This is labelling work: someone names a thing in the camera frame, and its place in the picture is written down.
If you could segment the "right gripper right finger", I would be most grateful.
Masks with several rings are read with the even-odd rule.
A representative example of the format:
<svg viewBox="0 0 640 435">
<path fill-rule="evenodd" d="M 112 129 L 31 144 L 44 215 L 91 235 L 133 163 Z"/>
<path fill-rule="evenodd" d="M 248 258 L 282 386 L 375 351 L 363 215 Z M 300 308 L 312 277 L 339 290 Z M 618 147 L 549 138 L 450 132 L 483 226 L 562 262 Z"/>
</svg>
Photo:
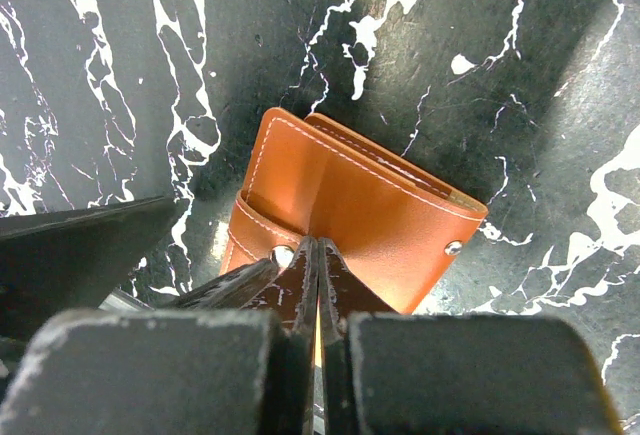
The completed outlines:
<svg viewBox="0 0 640 435">
<path fill-rule="evenodd" d="M 550 317 L 402 315 L 318 245 L 329 434 L 618 434 L 578 332 Z"/>
</svg>

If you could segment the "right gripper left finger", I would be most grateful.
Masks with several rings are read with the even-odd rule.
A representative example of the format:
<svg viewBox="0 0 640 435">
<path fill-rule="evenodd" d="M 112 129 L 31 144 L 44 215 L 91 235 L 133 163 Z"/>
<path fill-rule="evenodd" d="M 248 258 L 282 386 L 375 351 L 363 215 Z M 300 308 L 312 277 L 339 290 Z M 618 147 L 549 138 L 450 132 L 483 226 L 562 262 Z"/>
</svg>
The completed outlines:
<svg viewBox="0 0 640 435">
<path fill-rule="evenodd" d="M 68 310 L 34 335 L 5 434 L 311 434 L 317 242 L 240 309 Z"/>
</svg>

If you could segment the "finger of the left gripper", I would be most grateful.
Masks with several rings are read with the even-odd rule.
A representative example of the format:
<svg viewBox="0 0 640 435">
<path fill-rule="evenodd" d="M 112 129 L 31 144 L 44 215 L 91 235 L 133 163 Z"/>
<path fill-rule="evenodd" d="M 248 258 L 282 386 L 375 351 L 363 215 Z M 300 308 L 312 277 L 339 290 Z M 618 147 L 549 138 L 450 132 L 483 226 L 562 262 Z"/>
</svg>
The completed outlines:
<svg viewBox="0 0 640 435">
<path fill-rule="evenodd" d="M 245 264 L 216 277 L 191 292 L 160 305 L 160 309 L 240 309 L 279 275 L 280 268 L 269 259 Z"/>
<path fill-rule="evenodd" d="M 58 312 L 99 307 L 177 218 L 163 197 L 3 217 L 1 335 L 26 341 Z"/>
</svg>

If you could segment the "brown leather card holder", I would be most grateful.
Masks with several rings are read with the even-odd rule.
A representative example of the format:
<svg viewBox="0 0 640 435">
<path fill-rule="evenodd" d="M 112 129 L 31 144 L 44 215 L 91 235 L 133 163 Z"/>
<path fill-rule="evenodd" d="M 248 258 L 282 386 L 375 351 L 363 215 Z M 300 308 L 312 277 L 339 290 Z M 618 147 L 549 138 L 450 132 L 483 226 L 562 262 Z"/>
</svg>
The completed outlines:
<svg viewBox="0 0 640 435">
<path fill-rule="evenodd" d="M 263 115 L 232 206 L 221 270 L 329 238 L 389 306 L 413 312 L 488 214 L 487 207 L 319 113 Z"/>
</svg>

